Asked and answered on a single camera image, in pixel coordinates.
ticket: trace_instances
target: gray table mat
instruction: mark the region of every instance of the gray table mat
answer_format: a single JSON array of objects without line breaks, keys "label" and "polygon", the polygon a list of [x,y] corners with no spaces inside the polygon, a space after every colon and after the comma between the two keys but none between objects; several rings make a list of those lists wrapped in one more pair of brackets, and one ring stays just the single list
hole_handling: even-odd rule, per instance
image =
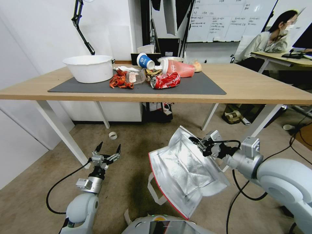
[{"label": "gray table mat", "polygon": [[135,94],[220,94],[224,92],[203,72],[193,77],[181,78],[181,83],[174,88],[153,89],[148,82],[135,84],[134,89],[111,88],[109,80],[99,83],[85,84],[78,82],[74,77],[48,90],[48,92],[64,93],[135,93]]}]

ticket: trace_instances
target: blue and white paper cup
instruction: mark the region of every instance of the blue and white paper cup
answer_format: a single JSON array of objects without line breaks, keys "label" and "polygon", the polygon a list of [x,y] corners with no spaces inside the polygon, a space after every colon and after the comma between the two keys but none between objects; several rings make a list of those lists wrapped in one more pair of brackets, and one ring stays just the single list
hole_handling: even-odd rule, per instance
[{"label": "blue and white paper cup", "polygon": [[136,58],[136,63],[139,67],[147,68],[147,69],[154,69],[155,63],[151,60],[145,53],[140,53]]}]

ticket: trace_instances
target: white bag strap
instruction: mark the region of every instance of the white bag strap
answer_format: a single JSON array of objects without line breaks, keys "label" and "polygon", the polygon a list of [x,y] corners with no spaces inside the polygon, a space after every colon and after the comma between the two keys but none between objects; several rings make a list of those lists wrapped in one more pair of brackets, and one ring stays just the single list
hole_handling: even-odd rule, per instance
[{"label": "white bag strap", "polygon": [[152,197],[154,198],[154,201],[158,204],[158,205],[162,205],[164,204],[167,199],[165,198],[165,196],[163,195],[161,198],[157,197],[157,194],[153,188],[153,186],[150,184],[150,182],[152,181],[152,179],[154,178],[154,174],[153,172],[150,173],[149,175],[149,182],[147,184],[147,188],[149,189],[150,194],[152,195]]}]

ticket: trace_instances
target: white shirt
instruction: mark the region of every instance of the white shirt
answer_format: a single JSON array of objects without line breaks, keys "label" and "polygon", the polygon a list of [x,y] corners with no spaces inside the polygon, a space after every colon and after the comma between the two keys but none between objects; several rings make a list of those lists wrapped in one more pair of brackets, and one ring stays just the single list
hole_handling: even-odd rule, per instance
[{"label": "white shirt", "polygon": [[265,51],[268,53],[282,53],[287,50],[287,36],[282,37],[279,41],[268,44],[271,33],[269,31],[258,34],[251,43],[235,57],[234,62],[240,62],[251,57],[251,52]]}]

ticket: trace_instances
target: tape roll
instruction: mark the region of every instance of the tape roll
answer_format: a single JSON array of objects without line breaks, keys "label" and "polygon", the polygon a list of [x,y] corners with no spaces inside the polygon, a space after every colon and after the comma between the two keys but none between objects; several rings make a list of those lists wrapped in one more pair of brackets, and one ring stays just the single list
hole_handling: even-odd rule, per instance
[{"label": "tape roll", "polygon": [[110,132],[110,133],[108,134],[108,136],[110,137],[111,140],[117,139],[117,133],[115,133],[115,132]]}]

